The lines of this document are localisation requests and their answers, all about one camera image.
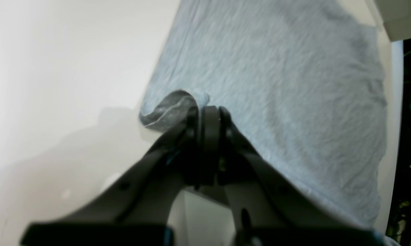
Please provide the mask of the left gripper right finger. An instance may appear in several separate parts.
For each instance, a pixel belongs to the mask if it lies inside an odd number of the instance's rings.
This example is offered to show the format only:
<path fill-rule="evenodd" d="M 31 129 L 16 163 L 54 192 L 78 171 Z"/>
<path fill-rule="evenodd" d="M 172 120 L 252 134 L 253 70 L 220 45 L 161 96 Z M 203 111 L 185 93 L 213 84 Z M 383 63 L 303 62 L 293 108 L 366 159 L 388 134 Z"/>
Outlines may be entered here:
<path fill-rule="evenodd" d="M 333 218 L 274 170 L 224 107 L 202 110 L 202 186 L 223 192 L 237 246 L 382 246 L 382 236 Z"/>

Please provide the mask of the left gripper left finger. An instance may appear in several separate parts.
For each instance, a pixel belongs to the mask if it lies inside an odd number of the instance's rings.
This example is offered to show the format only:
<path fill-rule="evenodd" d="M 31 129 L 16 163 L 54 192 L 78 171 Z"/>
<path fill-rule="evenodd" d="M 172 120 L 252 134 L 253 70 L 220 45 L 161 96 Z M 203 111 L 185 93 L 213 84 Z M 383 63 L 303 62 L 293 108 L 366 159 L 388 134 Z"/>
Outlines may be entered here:
<path fill-rule="evenodd" d="M 32 223 L 22 246 L 174 246 L 168 217 L 180 190 L 195 184 L 198 109 L 165 132 L 96 199 L 63 218 Z"/>

